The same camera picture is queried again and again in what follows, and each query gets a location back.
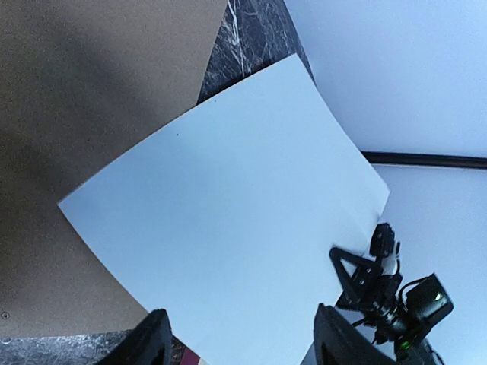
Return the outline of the pink wooden picture frame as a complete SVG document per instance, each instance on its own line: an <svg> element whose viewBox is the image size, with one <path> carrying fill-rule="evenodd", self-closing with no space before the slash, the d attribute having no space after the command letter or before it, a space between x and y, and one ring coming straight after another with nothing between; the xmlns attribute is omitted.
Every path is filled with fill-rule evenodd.
<svg viewBox="0 0 487 365"><path fill-rule="evenodd" d="M180 365L206 365L206 362L191 349L185 348Z"/></svg>

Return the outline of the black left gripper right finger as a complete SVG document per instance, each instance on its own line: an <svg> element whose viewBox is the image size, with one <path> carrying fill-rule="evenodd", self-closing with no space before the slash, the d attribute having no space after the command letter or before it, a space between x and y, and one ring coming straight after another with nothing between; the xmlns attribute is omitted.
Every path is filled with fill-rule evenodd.
<svg viewBox="0 0 487 365"><path fill-rule="evenodd" d="M376 349L336 309L320 303L314 317L314 351L319 365L386 365L392 359Z"/></svg>

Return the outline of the cat and books photo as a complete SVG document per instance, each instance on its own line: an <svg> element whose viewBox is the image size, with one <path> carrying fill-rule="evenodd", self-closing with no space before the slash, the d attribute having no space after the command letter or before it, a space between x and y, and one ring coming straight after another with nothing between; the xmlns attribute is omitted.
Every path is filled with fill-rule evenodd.
<svg viewBox="0 0 487 365"><path fill-rule="evenodd" d="M176 118L61 200L114 278L209 364L298 364L390 191L298 56Z"/></svg>

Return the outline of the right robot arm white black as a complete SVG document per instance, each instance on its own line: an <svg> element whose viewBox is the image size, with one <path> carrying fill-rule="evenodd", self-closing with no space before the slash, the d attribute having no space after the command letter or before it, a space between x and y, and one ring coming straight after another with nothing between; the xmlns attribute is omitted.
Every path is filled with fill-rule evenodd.
<svg viewBox="0 0 487 365"><path fill-rule="evenodd" d="M372 261L334 246L329 257L342 286L336 307L363 315L352 323L353 329L372 328L372 346L394 343L398 364L444 362L427 335L454 305L436 274L402 285L399 271L385 273L382 254Z"/></svg>

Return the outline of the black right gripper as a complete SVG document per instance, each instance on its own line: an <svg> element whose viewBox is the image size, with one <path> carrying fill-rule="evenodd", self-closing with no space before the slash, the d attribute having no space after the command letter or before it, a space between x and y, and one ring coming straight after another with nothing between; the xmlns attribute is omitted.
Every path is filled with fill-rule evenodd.
<svg viewBox="0 0 487 365"><path fill-rule="evenodd" d="M403 276L399 272L386 275L380 257L371 261L337 246L329 257L342 285L336 307L363 315L353 326L372 327L378 338L402 337L403 310L396 293Z"/></svg>

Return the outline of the brown cardboard backing board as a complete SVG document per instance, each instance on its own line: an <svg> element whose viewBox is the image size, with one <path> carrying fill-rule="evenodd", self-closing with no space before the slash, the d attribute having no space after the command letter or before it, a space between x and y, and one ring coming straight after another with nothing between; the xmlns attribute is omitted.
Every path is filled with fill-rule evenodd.
<svg viewBox="0 0 487 365"><path fill-rule="evenodd" d="M1 3L1 335L130 329L145 309L58 203L195 106L223 1Z"/></svg>

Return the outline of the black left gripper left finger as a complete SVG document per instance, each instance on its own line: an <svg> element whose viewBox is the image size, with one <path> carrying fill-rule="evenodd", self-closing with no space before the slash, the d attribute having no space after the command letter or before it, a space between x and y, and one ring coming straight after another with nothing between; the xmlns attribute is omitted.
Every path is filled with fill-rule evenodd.
<svg viewBox="0 0 487 365"><path fill-rule="evenodd" d="M97 364L170 364L170 362L170 320L165 309L156 309Z"/></svg>

